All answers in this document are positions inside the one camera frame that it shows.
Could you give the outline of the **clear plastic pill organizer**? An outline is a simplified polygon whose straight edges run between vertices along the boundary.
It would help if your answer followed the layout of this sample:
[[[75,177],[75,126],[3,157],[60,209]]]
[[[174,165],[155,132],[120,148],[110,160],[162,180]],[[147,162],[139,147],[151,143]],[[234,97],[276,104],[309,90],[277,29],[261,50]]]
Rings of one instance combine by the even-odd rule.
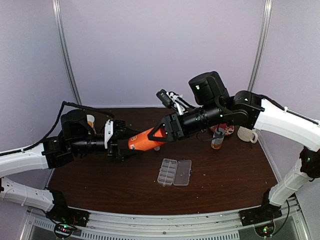
[[[157,182],[165,186],[188,186],[192,172],[191,160],[164,158],[159,169]]]

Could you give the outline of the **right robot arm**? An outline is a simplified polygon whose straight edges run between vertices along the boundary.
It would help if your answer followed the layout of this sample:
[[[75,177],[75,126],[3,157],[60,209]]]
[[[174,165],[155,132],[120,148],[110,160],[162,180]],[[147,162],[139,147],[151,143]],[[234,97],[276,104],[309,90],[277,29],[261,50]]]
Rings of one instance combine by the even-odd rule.
[[[320,122],[293,112],[271,98],[242,90],[230,96],[216,71],[202,73],[188,82],[196,103],[191,111],[169,114],[147,135],[156,142],[175,142],[218,124],[270,132],[303,145],[296,165],[284,179],[265,192],[256,210],[268,220],[306,182],[320,176]]]

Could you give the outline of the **orange pill bottle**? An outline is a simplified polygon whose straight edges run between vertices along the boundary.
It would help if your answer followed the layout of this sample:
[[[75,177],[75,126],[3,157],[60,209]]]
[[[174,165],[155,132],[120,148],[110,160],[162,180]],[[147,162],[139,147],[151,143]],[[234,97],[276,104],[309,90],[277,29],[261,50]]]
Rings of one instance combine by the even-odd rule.
[[[149,151],[154,148],[158,148],[164,144],[166,144],[165,141],[154,141],[149,140],[148,134],[153,130],[153,128],[150,128],[148,130],[145,130],[138,135],[135,135],[131,137],[128,140],[128,148],[130,150],[139,150],[139,151]]]

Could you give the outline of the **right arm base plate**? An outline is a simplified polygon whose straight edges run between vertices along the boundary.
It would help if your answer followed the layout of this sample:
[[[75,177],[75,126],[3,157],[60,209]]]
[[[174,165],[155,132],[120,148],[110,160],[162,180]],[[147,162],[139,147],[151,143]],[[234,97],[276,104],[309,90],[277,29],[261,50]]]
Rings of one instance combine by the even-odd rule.
[[[239,211],[242,226],[255,225],[281,217],[279,207],[254,207]]]

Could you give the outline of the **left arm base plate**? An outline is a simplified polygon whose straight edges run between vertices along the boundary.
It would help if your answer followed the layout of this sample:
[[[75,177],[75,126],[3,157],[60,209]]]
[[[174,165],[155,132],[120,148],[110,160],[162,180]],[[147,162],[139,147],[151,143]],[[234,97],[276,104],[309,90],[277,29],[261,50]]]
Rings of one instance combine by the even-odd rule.
[[[72,226],[86,227],[90,213],[85,210],[55,205],[50,211],[46,212],[46,215],[49,219],[56,222],[63,222]]]

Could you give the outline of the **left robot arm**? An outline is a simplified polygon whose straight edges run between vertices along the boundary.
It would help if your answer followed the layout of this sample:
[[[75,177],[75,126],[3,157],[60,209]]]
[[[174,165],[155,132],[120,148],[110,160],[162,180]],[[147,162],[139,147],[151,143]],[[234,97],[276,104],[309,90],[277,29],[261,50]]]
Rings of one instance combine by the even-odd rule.
[[[127,140],[138,134],[138,131],[127,127],[123,120],[107,120],[104,132],[100,134],[88,123],[87,115],[81,109],[63,114],[60,122],[59,135],[45,137],[35,146],[1,152],[0,199],[43,210],[61,222],[67,222],[72,218],[72,211],[60,191],[32,188],[10,181],[7,176],[30,170],[59,168],[79,155],[106,154],[114,161],[122,161],[141,154],[141,151],[118,148],[119,140]]]

